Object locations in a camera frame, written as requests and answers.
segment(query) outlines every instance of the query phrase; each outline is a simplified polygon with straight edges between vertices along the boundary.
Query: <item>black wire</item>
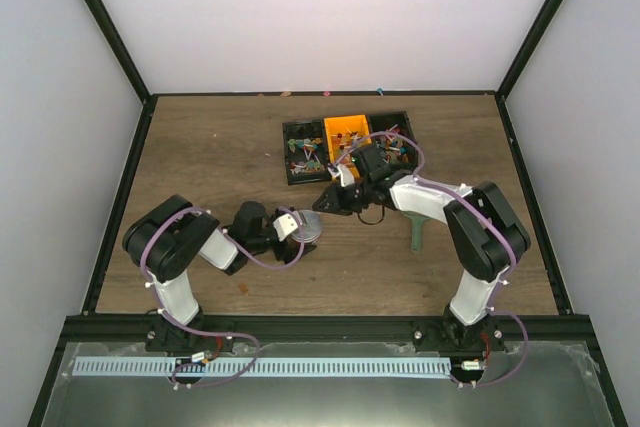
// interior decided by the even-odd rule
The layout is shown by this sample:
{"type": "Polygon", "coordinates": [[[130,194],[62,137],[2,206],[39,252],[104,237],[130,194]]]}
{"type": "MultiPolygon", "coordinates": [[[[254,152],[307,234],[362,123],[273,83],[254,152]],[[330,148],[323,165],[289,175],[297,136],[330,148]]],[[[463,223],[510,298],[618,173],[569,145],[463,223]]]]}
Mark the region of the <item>black wire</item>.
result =
{"type": "Polygon", "coordinates": [[[358,212],[358,220],[362,222],[364,225],[378,225],[380,222],[384,220],[384,205],[382,206],[382,216],[380,217],[380,220],[378,220],[377,222],[367,222],[366,220],[362,220],[362,218],[360,217],[360,212],[358,212]]]}
{"type": "MultiPolygon", "coordinates": [[[[150,315],[150,314],[153,314],[153,313],[155,313],[155,314],[158,313],[158,308],[157,307],[155,309],[147,310],[144,314],[142,314],[142,317],[146,317],[147,315],[150,315]]],[[[144,325],[145,327],[147,326],[147,323],[145,322],[144,319],[142,320],[142,325],[144,325]]]]}

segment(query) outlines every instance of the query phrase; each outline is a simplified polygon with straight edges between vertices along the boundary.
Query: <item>white enclosure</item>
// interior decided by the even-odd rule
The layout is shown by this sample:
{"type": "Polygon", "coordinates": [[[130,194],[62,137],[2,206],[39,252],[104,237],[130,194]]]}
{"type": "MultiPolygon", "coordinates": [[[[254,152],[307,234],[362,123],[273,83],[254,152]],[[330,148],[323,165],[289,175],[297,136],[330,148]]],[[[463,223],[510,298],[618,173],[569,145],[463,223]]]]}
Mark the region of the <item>white enclosure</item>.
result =
{"type": "MultiPolygon", "coordinates": [[[[103,0],[153,93],[498,89],[544,0],[103,0]]],[[[637,0],[566,0],[508,98],[578,313],[640,425],[637,0]]],[[[140,114],[83,0],[0,0],[0,424],[78,314],[140,114]]]]}
{"type": "Polygon", "coordinates": [[[78,314],[140,102],[82,0],[0,0],[0,424],[78,314]]]}
{"type": "Polygon", "coordinates": [[[565,0],[508,99],[560,269],[640,425],[640,9],[565,0]]]}
{"type": "Polygon", "coordinates": [[[151,92],[497,89],[544,0],[103,0],[151,92]]]}

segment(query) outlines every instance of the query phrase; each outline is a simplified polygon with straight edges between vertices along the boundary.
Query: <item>orange compartment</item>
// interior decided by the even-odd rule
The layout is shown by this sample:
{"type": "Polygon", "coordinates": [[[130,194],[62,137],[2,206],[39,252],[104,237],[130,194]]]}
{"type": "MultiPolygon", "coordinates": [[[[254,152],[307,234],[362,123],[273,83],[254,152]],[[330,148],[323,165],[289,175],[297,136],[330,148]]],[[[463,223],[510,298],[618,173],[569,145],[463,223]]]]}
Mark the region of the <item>orange compartment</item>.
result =
{"type": "MultiPolygon", "coordinates": [[[[329,160],[335,162],[343,152],[351,148],[351,143],[369,135],[369,124],[365,115],[349,115],[347,117],[327,117],[324,119],[324,130],[327,134],[329,144],[329,160]]],[[[371,139],[367,139],[358,145],[370,144],[371,139]]],[[[342,161],[349,167],[354,177],[359,178],[358,169],[351,162],[351,157],[342,161]]]]}

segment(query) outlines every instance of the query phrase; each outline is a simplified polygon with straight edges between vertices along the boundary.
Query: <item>wooden floor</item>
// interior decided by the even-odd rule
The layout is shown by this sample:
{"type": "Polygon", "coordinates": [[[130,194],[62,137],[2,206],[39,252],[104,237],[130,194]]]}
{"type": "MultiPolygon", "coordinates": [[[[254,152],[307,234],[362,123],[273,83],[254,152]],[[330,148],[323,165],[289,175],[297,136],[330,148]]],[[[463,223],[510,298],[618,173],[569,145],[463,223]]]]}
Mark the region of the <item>wooden floor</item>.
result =
{"type": "MultiPolygon", "coordinates": [[[[310,208],[326,183],[288,186],[282,122],[406,110],[427,155],[423,176],[452,184],[491,180],[533,237],[507,140],[491,96],[161,97],[133,183],[98,312],[154,307],[120,245],[126,229],[173,194],[230,223],[245,200],[271,211],[310,208]]],[[[374,220],[377,207],[363,214],[374,220]]],[[[286,271],[248,264],[227,276],[197,258],[189,268],[207,313],[421,315],[442,313],[460,266],[446,225],[424,224],[423,250],[410,250],[410,223],[397,212],[363,225],[355,216],[323,214],[319,248],[286,271]]],[[[271,254],[262,256],[272,260],[271,254]]],[[[497,307],[519,314],[557,313],[534,239],[502,289],[497,307]]]]}

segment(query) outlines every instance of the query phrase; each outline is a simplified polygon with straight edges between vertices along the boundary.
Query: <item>black metal frame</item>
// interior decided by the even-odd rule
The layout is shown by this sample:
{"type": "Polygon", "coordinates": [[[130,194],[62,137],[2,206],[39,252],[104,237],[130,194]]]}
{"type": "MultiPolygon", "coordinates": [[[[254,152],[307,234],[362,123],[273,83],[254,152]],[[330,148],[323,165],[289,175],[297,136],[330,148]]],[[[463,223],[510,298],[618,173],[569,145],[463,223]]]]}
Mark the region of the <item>black metal frame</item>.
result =
{"type": "MultiPolygon", "coordinates": [[[[139,314],[97,314],[96,304],[106,275],[107,266],[115,246],[117,233],[122,221],[124,209],[133,184],[138,162],[142,155],[145,139],[152,121],[153,112],[160,95],[256,95],[237,93],[193,93],[193,94],[157,94],[151,95],[144,85],[131,56],[129,55],[115,25],[113,24],[101,0],[85,0],[120,65],[129,78],[131,85],[143,104],[135,137],[127,158],[126,166],[118,187],[109,223],[100,247],[98,260],[91,278],[87,296],[83,304],[83,314],[68,317],[53,358],[45,376],[42,389],[36,401],[29,425],[40,425],[44,419],[47,403],[53,388],[62,355],[70,342],[145,342],[152,329],[154,316],[139,314]]],[[[498,92],[493,91],[400,91],[384,92],[385,95],[494,95],[505,133],[510,141],[511,153],[518,177],[525,195],[529,213],[549,282],[554,294],[559,316],[524,316],[529,336],[532,340],[547,341],[584,341],[591,357],[600,366],[599,380],[606,395],[609,410],[616,425],[627,425],[615,388],[611,382],[600,346],[588,316],[573,313],[567,290],[562,281],[560,270],[551,246],[549,236],[542,219],[540,208],[527,173],[526,165],[509,119],[505,99],[511,92],[518,77],[550,24],[562,0],[546,0],[522,47],[518,51],[498,92]]],[[[265,92],[266,96],[277,96],[280,92],[265,92]]],[[[294,95],[322,95],[322,92],[296,92],[294,95]]],[[[376,95],[372,91],[332,92],[332,95],[376,95]]],[[[441,317],[268,317],[268,316],[213,316],[203,317],[203,328],[214,330],[218,326],[230,325],[239,332],[258,336],[265,343],[304,342],[304,341],[379,341],[414,342],[414,332],[429,322],[441,321],[441,317]]],[[[497,326],[503,332],[503,340],[519,340],[520,329],[511,319],[496,318],[497,326]]],[[[451,354],[443,350],[441,344],[422,341],[421,350],[437,350],[444,355],[451,354]]]]}

